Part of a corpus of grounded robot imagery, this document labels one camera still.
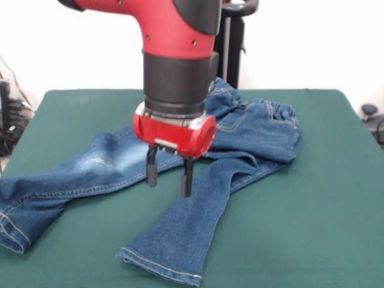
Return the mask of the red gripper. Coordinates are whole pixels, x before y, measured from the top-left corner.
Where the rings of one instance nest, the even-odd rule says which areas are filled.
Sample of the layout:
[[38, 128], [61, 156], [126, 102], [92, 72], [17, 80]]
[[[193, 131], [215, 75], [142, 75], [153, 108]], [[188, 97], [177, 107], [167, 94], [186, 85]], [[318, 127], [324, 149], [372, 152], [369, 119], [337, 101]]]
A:
[[156, 146], [169, 148], [189, 156], [183, 158], [180, 195], [190, 197], [194, 167], [192, 157], [199, 158], [211, 147], [215, 136], [215, 118], [206, 113], [194, 119], [162, 118], [150, 114], [142, 102], [133, 116], [133, 127], [137, 138], [150, 144], [146, 156], [146, 183], [150, 187], [157, 184]]

